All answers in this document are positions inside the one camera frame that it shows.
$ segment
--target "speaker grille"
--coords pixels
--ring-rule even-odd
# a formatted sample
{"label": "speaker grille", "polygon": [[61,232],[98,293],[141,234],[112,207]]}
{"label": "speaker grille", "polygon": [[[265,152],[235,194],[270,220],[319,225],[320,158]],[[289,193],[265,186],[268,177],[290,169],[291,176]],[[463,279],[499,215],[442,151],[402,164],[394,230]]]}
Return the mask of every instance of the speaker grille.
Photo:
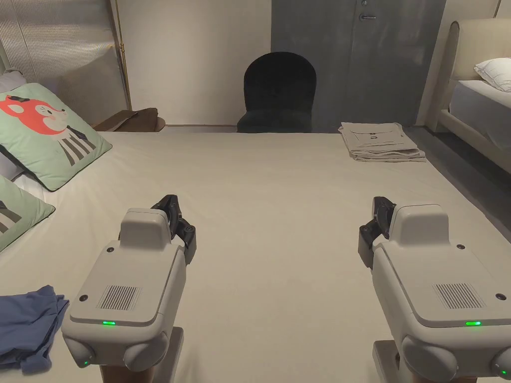
{"label": "speaker grille", "polygon": [[483,308],[485,303],[468,283],[446,283],[433,286],[445,308]]}
{"label": "speaker grille", "polygon": [[129,311],[135,308],[141,288],[133,286],[107,286],[96,308]]}

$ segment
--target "door handle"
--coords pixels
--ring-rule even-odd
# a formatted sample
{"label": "door handle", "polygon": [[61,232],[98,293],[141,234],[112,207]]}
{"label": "door handle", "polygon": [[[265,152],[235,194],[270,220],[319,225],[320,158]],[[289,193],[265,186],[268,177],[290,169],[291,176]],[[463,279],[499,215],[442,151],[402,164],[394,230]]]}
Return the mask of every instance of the door handle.
{"label": "door handle", "polygon": [[376,16],[364,15],[363,13],[361,13],[358,18],[359,18],[360,21],[376,20]]}

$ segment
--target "white bed sheet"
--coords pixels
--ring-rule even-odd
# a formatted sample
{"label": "white bed sheet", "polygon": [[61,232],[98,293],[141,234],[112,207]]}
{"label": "white bed sheet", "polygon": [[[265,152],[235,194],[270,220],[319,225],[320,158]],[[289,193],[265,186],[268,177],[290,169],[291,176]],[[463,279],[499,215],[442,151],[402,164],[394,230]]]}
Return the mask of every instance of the white bed sheet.
{"label": "white bed sheet", "polygon": [[449,111],[499,149],[511,151],[511,93],[486,81],[459,81]]}
{"label": "white bed sheet", "polygon": [[[439,203],[453,242],[497,277],[511,270],[509,243],[429,163],[353,161],[340,135],[104,136],[113,149],[57,192],[17,180],[57,211],[0,253],[0,295],[51,284],[73,299],[126,210],[177,194],[198,245],[176,383],[379,383],[372,344],[391,336],[357,254],[373,196]],[[60,332],[50,356],[49,372],[0,381],[101,381]]]}

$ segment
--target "door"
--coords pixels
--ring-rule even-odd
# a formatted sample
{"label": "door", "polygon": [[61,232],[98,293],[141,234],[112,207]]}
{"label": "door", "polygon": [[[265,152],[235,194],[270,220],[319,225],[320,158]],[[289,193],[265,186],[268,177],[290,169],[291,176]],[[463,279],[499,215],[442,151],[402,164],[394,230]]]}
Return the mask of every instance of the door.
{"label": "door", "polygon": [[357,0],[343,121],[415,124],[446,0]]}
{"label": "door", "polygon": [[316,69],[313,132],[335,132],[344,112],[356,0],[273,0],[272,52],[304,56]]}

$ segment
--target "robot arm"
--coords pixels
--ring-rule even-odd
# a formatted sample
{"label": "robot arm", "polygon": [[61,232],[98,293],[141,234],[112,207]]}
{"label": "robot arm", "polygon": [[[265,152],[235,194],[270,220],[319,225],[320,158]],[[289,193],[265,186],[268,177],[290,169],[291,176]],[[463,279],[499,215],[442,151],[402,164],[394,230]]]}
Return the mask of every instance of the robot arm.
{"label": "robot arm", "polygon": [[[176,235],[184,247],[173,243]],[[174,319],[196,248],[195,227],[183,219],[177,196],[129,209],[119,240],[103,249],[64,317],[62,334],[77,365],[143,371],[170,347],[175,368],[183,332]]]}
{"label": "robot arm", "polygon": [[511,292],[469,249],[449,242],[440,206],[376,197],[373,219],[360,227],[359,254],[394,338],[375,342],[383,382],[410,383],[412,373],[439,383],[511,380]]}

